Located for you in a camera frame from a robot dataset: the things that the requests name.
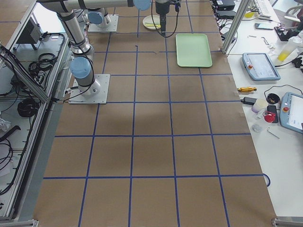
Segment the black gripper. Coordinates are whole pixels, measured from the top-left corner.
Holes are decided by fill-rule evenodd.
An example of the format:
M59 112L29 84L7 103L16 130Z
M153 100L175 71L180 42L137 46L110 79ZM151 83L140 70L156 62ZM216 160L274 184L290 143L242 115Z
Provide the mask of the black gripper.
M173 5L176 12L181 7L180 0L155 0L156 13L160 17L160 32L166 33L166 14L169 13L170 6Z

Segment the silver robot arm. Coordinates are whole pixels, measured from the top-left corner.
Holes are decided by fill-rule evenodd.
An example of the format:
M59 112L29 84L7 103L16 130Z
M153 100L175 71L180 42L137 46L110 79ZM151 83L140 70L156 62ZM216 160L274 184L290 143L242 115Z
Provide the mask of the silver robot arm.
M57 14L68 35L71 51L75 55L75 59L70 64L70 70L78 83L80 96L83 97L96 95L101 85L94 74L93 47L80 28L74 11L86 9L89 22L102 25L105 24L104 17L108 15L107 8L136 7L144 11L153 6L151 0L39 0L38 2Z
M107 8L88 9L83 19L86 23L95 24L100 28L107 28L111 23Z

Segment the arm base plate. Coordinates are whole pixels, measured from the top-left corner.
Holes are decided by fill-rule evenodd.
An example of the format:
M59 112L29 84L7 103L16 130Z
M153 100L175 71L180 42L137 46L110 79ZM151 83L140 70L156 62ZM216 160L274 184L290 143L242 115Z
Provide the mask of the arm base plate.
M77 89L73 89L68 103L71 105L105 105L107 103L109 82L109 74L95 74L95 82L91 85L88 91L81 94L87 88L79 87Z
M119 16L117 14L107 14L103 16L98 12L88 14L89 28L91 33L110 33L117 31Z

